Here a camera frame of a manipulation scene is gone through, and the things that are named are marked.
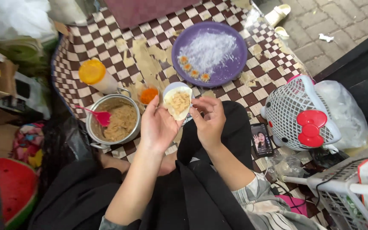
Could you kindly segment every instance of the smartphone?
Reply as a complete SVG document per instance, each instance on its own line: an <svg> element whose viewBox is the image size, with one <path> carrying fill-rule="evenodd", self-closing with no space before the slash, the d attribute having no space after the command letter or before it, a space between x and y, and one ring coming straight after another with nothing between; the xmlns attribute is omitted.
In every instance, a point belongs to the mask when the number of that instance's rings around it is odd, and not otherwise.
<svg viewBox="0 0 368 230"><path fill-rule="evenodd" d="M252 146L258 157L273 156L273 147L264 123L251 125Z"/></svg>

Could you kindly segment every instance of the grated carrot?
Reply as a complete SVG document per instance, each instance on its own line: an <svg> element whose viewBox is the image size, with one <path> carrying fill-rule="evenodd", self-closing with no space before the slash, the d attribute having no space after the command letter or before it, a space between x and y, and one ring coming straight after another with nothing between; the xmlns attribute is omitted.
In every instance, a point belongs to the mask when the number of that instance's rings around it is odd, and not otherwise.
<svg viewBox="0 0 368 230"><path fill-rule="evenodd" d="M143 103L143 104L146 104L148 105L148 103L151 102L151 100L153 100L153 98L158 94L158 90L157 89L154 89L154 88L148 88L146 90L144 90L142 93L141 93L141 96L140 96L140 101Z"/></svg>

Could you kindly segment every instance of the gray patterned clothing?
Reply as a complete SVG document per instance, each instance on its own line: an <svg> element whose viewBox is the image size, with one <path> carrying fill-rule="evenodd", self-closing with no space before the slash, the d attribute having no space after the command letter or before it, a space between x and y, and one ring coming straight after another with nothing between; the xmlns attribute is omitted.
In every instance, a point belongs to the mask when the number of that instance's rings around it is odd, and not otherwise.
<svg viewBox="0 0 368 230"><path fill-rule="evenodd" d="M288 204L270 191L271 184L258 173L247 186L233 191L242 209L257 230L326 230L311 219L291 212ZM126 226L102 218L99 230L124 230Z"/></svg>

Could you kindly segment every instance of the cooking pot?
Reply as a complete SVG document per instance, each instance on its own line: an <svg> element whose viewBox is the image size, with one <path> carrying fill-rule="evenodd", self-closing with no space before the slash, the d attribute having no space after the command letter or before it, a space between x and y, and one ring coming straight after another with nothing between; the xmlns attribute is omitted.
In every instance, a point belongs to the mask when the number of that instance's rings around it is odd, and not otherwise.
<svg viewBox="0 0 368 230"><path fill-rule="evenodd" d="M136 138L136 136L140 132L140 122L141 122L141 116L139 107L137 107L136 103L131 99L131 93L126 89L119 89L120 91L126 91L129 93L129 97L118 93L118 94L109 94L107 96L104 96L100 98L97 102L93 104L93 106L90 108L90 110L95 112L102 112L102 111L109 111L112 108L115 108L117 106L121 105L131 105L136 109L137 114L137 122L135 127L133 128L132 132L125 137L124 139L118 140L118 141L108 141L104 135L103 131L106 129L105 127L102 127L99 122L95 119L92 113L89 113L86 118L86 129L88 130L89 136L96 142L91 143L90 145L98 148L98 149L109 149L110 145L113 144L124 144L127 143L133 139Z"/></svg>

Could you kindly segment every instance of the right hand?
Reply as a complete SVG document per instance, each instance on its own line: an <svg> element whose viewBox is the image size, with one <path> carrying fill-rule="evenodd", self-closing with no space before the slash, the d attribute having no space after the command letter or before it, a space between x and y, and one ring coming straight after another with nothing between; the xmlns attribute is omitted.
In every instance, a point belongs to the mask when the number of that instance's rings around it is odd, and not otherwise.
<svg viewBox="0 0 368 230"><path fill-rule="evenodd" d="M255 144L259 144L258 135L253 135L253 141L255 142Z"/></svg>
<svg viewBox="0 0 368 230"><path fill-rule="evenodd" d="M213 97L192 99L192 104L198 108L190 108L190 114L197 126L198 139L206 151L221 145L221 134L227 120L221 100Z"/></svg>

